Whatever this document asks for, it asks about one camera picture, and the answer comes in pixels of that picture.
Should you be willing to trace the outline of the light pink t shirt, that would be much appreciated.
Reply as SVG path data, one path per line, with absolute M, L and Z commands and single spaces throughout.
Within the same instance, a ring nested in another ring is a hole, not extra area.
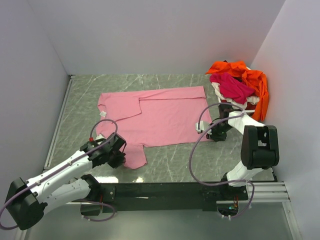
M 108 137 L 114 131 L 125 139 L 125 167 L 147 164 L 144 147 L 194 143 L 199 119 L 212 121 L 202 86 L 102 93 L 97 107 L 102 123 L 95 131 Z

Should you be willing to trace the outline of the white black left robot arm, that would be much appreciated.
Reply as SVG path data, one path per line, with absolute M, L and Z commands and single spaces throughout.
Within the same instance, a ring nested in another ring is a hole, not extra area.
M 27 230 L 66 203 L 102 201 L 101 183 L 86 172 L 104 164 L 114 169 L 124 164 L 126 145 L 116 133 L 108 139 L 91 139 L 52 169 L 29 180 L 19 177 L 12 181 L 1 210 L 10 213 L 16 228 Z

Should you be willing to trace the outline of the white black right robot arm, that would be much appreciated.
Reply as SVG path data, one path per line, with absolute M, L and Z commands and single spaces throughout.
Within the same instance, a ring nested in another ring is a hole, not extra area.
M 232 128 L 242 134 L 239 163 L 227 172 L 219 187 L 222 198 L 230 200 L 256 174 L 278 165 L 280 160 L 278 131 L 273 125 L 254 120 L 240 107 L 231 103 L 218 103 L 219 118 L 207 125 L 206 138 L 214 142 L 225 141 Z

